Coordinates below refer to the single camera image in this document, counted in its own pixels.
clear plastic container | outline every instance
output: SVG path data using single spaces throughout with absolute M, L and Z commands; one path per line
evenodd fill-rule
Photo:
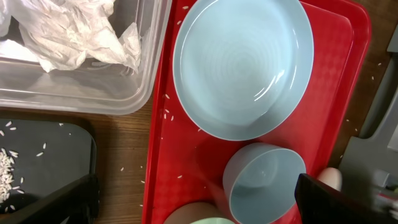
M 109 17 L 120 36 L 136 22 L 142 37 L 138 73 L 87 59 L 74 71 L 46 73 L 23 47 L 18 22 L 0 39 L 0 106 L 101 114 L 129 114 L 150 97 L 171 0 L 116 0 Z

table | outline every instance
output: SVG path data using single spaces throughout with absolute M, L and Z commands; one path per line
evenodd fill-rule
M 330 166 L 333 167 L 340 163 L 340 156 L 344 153 L 349 138 L 357 136 L 361 129 L 391 57 L 386 49 L 398 22 L 398 0 L 356 1 L 364 5 L 371 16 L 373 37 L 330 159 Z M 146 174 L 152 98 L 139 111 L 126 116 L 11 108 L 0 111 L 3 114 L 15 112 L 29 116 L 68 116 L 88 120 L 96 134 L 97 173 L 101 182 L 100 213 L 96 223 L 141 223 L 140 205 L 144 195 L 144 184 L 141 181 L 145 180 Z

plate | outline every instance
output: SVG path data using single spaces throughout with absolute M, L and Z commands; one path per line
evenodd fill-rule
M 205 132 L 253 139 L 298 105 L 313 53 L 311 26 L 298 0 L 198 0 L 175 43 L 175 88 Z

red tray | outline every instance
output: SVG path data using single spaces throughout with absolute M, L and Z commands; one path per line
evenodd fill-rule
M 214 203 L 230 215 L 222 185 L 224 168 L 238 149 L 252 142 L 295 150 L 303 157 L 307 172 L 316 176 L 328 164 L 371 38 L 370 19 L 362 6 L 347 0 L 303 0 L 312 27 L 315 58 L 301 102 L 289 118 L 265 136 L 244 142 L 220 140 L 198 131 L 174 89 L 172 58 L 180 28 L 177 22 L 187 14 L 182 7 L 191 7 L 194 2 L 172 3 L 155 81 L 142 223 L 163 223 L 175 209 L 197 201 Z M 300 222 L 296 206 L 277 221 Z

tissue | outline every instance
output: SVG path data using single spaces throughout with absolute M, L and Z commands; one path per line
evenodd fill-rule
M 114 0 L 0 1 L 7 6 L 0 3 L 0 11 L 19 22 L 25 47 L 46 72 L 74 70 L 89 57 L 137 71 L 141 58 L 137 25 L 132 23 L 120 39 L 116 37 L 108 21 Z

